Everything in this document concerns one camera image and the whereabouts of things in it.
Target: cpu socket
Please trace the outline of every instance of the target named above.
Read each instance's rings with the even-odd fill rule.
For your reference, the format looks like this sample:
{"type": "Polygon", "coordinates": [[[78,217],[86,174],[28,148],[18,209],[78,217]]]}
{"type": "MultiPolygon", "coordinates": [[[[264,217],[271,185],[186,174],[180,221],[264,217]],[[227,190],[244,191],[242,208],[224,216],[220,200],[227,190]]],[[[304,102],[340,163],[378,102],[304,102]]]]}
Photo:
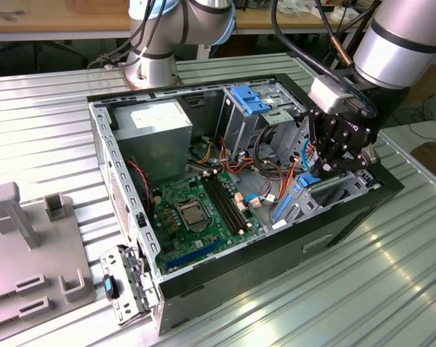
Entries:
{"type": "Polygon", "coordinates": [[[199,199],[190,199],[180,203],[177,210],[187,230],[199,233],[204,231],[209,224],[207,213],[199,199]]]}

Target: wooden desk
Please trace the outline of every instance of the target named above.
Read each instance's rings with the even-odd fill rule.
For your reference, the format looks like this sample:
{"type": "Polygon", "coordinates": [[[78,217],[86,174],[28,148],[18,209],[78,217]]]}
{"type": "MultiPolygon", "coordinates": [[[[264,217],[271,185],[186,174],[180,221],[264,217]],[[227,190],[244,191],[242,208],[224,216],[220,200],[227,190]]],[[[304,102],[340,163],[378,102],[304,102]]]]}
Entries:
{"type": "MultiPolygon", "coordinates": [[[[2,0],[0,11],[26,9],[16,22],[0,18],[0,41],[72,40],[129,36],[129,16],[78,14],[72,0],[2,0]]],[[[286,16],[278,13],[285,33],[325,33],[322,21],[310,13],[286,16]]],[[[272,33],[269,9],[237,11],[237,35],[272,33]]]]}
{"type": "Polygon", "coordinates": [[[2,0],[0,11],[26,9],[16,22],[0,18],[0,41],[129,37],[128,14],[78,14],[72,0],[2,0]]]}
{"type": "MultiPolygon", "coordinates": [[[[285,33],[326,33],[320,18],[313,14],[300,12],[299,15],[287,16],[277,13],[277,22],[285,33]]],[[[338,22],[330,22],[333,28],[338,22]]],[[[237,11],[237,35],[273,33],[269,9],[246,9],[237,11]]]]}

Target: blue drive bay latch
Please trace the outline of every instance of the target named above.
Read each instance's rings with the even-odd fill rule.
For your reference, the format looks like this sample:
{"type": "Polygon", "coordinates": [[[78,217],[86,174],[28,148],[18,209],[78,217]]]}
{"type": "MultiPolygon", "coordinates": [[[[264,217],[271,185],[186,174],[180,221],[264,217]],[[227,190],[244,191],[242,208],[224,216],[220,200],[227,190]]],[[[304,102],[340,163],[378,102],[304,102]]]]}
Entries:
{"type": "Polygon", "coordinates": [[[258,97],[258,94],[247,85],[232,87],[231,92],[240,104],[245,107],[248,114],[259,114],[270,111],[270,106],[263,103],[258,97]]]}

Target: open computer tower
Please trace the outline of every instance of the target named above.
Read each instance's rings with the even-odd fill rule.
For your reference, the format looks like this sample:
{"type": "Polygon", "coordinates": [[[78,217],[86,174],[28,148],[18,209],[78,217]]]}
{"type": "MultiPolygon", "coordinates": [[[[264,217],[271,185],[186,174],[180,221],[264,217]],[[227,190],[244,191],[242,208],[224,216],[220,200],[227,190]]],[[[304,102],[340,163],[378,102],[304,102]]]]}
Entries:
{"type": "Polygon", "coordinates": [[[380,164],[311,176],[313,104],[284,74],[88,103],[126,241],[101,256],[120,326],[152,314],[161,334],[200,316],[344,240],[403,188],[380,164]]]}

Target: gray mount bracket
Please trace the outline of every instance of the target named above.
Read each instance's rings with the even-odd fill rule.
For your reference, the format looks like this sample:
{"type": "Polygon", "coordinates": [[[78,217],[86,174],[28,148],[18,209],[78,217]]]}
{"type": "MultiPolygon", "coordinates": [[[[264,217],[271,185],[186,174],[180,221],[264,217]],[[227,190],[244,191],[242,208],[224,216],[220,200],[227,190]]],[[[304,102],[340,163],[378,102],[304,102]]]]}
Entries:
{"type": "Polygon", "coordinates": [[[0,184],[0,340],[94,299],[72,200],[22,207],[17,184],[0,184]]]}

